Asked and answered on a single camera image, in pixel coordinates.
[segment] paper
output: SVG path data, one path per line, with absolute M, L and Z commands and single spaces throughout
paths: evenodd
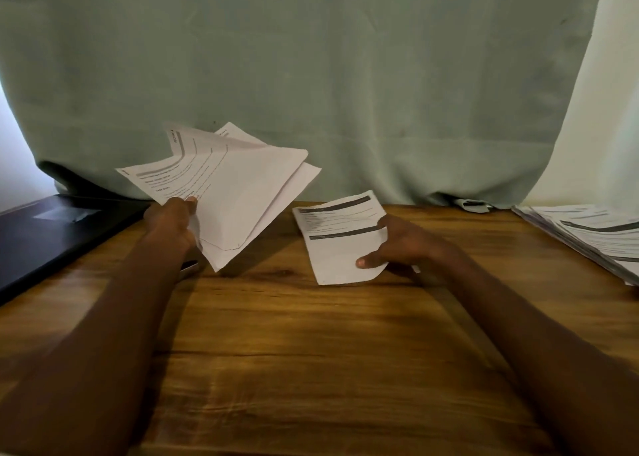
M 232 123 L 227 123 L 224 127 L 214 133 L 192 128 L 184 128 L 178 125 L 169 125 L 167 133 L 170 141 L 172 140 L 172 131 L 175 130 L 180 131 L 182 138 L 195 139 L 196 143 L 202 143 L 202 141 L 205 142 L 210 135 L 216 134 L 218 136 L 230 137 L 233 139 L 264 145 L 261 140 L 249 135 Z M 320 171 L 321 168 L 310 165 L 306 162 L 302 163 L 293 173 L 291 178 L 286 181 L 282 189 L 273 199 L 273 202 L 271 202 L 268 206 L 267 211 L 264 215 L 262 215 L 257 225 L 251 231 L 247 240 L 238 249 L 222 250 L 207 242 L 205 239 L 201 239 L 202 254 L 209 261 L 213 270 L 215 272 L 219 271 L 222 267 L 226 266 L 231 259 L 236 257 L 237 254 L 242 252 L 242 250 L 248 246 L 253 239 L 255 239 L 286 207 L 288 207 L 292 201 L 297 198 L 300 193 L 304 191 L 308 184 L 317 177 Z
M 318 284 L 369 281 L 388 264 L 372 269 L 355 266 L 358 258 L 377 250 L 387 239 L 386 228 L 377 227 L 386 212 L 372 190 L 314 207 L 296 207 L 293 215 Z
M 639 285 L 639 217 L 597 205 L 513 211 L 625 282 Z
M 220 250 L 245 246 L 308 155 L 186 127 L 171 128 L 169 134 L 172 157 L 118 171 L 160 204 L 171 197 L 197 197 L 200 238 Z

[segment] wooden tabletop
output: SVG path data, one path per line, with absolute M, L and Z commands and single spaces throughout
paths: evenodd
M 604 352 L 639 368 L 636 291 L 510 212 L 389 206 Z M 91 307 L 134 225 L 0 308 L 6 392 Z M 290 209 L 221 273 L 181 282 L 162 323 L 149 455 L 529 455 L 555 446 L 447 291 L 388 271 L 318 286 Z

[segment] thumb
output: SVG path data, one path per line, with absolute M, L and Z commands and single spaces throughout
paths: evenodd
M 360 269 L 370 269 L 372 267 L 378 267 L 384 264 L 386 261 L 379 254 L 379 250 L 373 251 L 366 256 L 359 258 L 355 265 Z

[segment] black laptop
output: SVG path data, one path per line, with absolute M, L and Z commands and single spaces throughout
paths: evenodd
M 0 214 L 0 305 L 142 218 L 148 202 L 53 195 Z

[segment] forearm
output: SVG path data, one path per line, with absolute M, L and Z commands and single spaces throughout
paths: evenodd
M 485 272 L 460 251 L 437 272 L 580 455 L 634 454 L 639 379 Z
M 0 404 L 0 451 L 126 451 L 184 254 L 171 236 L 145 236 L 76 329 Z

